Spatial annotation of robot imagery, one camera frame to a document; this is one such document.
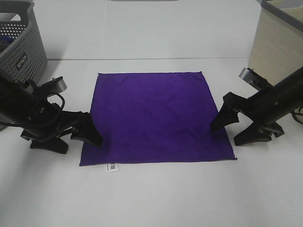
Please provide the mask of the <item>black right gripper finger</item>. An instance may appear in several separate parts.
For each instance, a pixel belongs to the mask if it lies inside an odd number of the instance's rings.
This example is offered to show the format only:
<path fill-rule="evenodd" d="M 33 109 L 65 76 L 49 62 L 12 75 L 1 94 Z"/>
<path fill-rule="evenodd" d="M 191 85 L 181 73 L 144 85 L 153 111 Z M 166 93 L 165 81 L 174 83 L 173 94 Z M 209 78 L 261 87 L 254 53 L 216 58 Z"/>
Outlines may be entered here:
<path fill-rule="evenodd" d="M 215 132 L 226 125 L 238 123 L 238 112 L 234 111 L 232 107 L 227 104 L 223 104 L 217 116 L 210 123 L 210 131 Z"/>
<path fill-rule="evenodd" d="M 269 142 L 272 140 L 271 136 L 260 133 L 258 130 L 258 125 L 251 124 L 248 128 L 234 137 L 235 145 L 241 146 L 249 143 Z"/>

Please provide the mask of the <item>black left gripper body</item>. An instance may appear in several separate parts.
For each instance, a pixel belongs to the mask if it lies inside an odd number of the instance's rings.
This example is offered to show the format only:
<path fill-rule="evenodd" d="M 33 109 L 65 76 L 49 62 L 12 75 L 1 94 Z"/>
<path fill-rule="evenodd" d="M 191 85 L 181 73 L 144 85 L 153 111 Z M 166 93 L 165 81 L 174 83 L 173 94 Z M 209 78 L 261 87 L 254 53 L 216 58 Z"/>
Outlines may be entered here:
<path fill-rule="evenodd" d="M 61 94 L 43 95 L 35 102 L 35 108 L 28 117 L 28 122 L 22 124 L 21 137 L 26 140 L 45 142 L 51 138 L 72 134 L 77 113 L 65 111 L 65 100 Z"/>

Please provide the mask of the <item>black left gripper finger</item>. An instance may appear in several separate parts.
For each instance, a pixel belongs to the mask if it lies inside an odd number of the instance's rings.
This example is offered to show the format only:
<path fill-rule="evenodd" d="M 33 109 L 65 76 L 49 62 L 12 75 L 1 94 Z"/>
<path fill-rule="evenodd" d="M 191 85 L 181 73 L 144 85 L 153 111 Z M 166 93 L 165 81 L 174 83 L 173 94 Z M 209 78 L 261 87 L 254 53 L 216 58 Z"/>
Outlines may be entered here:
<path fill-rule="evenodd" d="M 71 140 L 79 140 L 95 146 L 101 146 L 103 138 L 95 127 L 89 113 L 77 113 L 75 124 L 72 127 Z"/>
<path fill-rule="evenodd" d="M 68 150 L 68 144 L 60 138 L 51 138 L 45 142 L 33 140 L 31 142 L 30 148 L 48 150 L 59 154 L 66 154 Z"/>

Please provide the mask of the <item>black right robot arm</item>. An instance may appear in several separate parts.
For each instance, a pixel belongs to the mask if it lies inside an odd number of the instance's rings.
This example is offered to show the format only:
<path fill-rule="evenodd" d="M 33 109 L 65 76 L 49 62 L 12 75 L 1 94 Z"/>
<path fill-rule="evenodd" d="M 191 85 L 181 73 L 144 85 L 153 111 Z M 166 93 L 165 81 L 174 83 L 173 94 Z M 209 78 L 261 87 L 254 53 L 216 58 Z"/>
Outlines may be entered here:
<path fill-rule="evenodd" d="M 252 120 L 252 124 L 234 137 L 236 146 L 269 142 L 272 136 L 284 135 L 277 120 L 287 114 L 300 115 L 295 110 L 303 107 L 303 69 L 299 68 L 274 86 L 250 68 L 243 68 L 239 77 L 257 93 L 248 98 L 227 93 L 220 111 L 210 123 L 210 130 L 214 132 L 239 122 L 238 113 L 242 113 Z"/>

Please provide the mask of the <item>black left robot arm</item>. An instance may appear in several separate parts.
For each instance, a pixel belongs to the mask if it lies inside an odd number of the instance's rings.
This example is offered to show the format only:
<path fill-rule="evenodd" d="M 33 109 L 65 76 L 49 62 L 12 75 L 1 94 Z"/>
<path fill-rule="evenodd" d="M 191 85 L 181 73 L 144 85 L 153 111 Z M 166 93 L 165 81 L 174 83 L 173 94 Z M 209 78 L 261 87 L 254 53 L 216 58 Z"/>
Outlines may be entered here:
<path fill-rule="evenodd" d="M 66 88 L 63 77 L 39 86 L 31 79 L 24 83 L 9 81 L 1 74 L 0 116 L 5 119 L 1 125 L 22 128 L 20 136 L 31 142 L 31 149 L 66 154 L 68 144 L 62 140 L 65 135 L 100 146 L 103 138 L 90 113 L 63 109 L 65 100 L 61 93 Z"/>

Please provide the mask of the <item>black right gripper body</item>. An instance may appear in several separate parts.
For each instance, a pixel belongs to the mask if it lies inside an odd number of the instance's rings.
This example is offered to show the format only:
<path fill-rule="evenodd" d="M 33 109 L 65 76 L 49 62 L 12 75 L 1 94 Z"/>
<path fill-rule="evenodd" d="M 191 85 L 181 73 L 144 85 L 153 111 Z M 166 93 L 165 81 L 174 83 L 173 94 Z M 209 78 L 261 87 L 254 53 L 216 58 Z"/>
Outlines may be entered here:
<path fill-rule="evenodd" d="M 232 107 L 235 112 L 241 112 L 249 117 L 253 121 L 252 124 L 258 125 L 260 133 L 274 135 L 277 138 L 284 135 L 284 130 L 272 115 L 271 108 L 275 102 L 265 91 L 260 91 L 249 98 L 229 92 L 223 97 L 223 103 Z"/>

